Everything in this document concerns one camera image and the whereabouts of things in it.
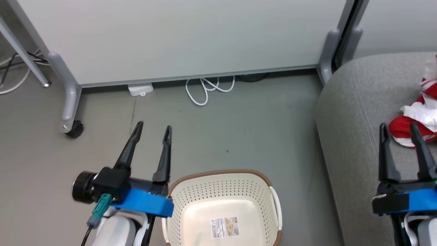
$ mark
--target gray sofa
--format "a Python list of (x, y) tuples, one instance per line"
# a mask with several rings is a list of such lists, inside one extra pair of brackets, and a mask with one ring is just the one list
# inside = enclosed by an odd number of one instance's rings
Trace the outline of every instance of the gray sofa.
[[(316, 106), (316, 122), (346, 246), (394, 245), (389, 217), (372, 213), (378, 186), (378, 131), (420, 95), (426, 60), (399, 53), (353, 60), (337, 70)], [(403, 179), (415, 179), (415, 151), (392, 141)], [(437, 145), (430, 144), (437, 157)]]

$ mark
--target laundry basket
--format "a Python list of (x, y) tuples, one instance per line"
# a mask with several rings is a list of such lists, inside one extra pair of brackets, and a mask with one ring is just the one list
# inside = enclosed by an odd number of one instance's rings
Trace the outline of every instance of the laundry basket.
[(193, 174), (169, 189), (174, 211), (163, 218), (166, 246), (277, 246), (279, 198), (262, 173), (233, 169)]

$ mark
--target blue bracket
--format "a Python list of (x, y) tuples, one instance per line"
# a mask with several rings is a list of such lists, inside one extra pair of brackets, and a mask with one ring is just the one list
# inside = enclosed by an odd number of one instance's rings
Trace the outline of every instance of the blue bracket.
[(113, 203), (112, 206), (164, 218), (171, 217), (174, 209), (174, 204), (170, 199), (138, 189), (131, 189), (122, 204)]

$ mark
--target teal connector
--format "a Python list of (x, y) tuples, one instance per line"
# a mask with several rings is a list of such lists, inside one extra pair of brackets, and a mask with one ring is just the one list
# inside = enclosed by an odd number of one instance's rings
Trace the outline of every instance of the teal connector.
[(103, 194), (96, 207), (93, 210), (93, 215), (88, 219), (87, 225), (92, 226), (94, 229), (97, 228), (102, 220), (103, 214), (108, 210), (112, 203), (112, 196), (110, 194)]

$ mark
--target whiteboard panel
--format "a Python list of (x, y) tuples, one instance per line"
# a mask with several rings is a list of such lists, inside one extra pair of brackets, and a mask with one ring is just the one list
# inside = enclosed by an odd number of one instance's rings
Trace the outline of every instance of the whiteboard panel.
[(79, 84), (317, 64), (346, 0), (18, 0)]
[(381, 53), (437, 51), (436, 0), (370, 0), (354, 59)]

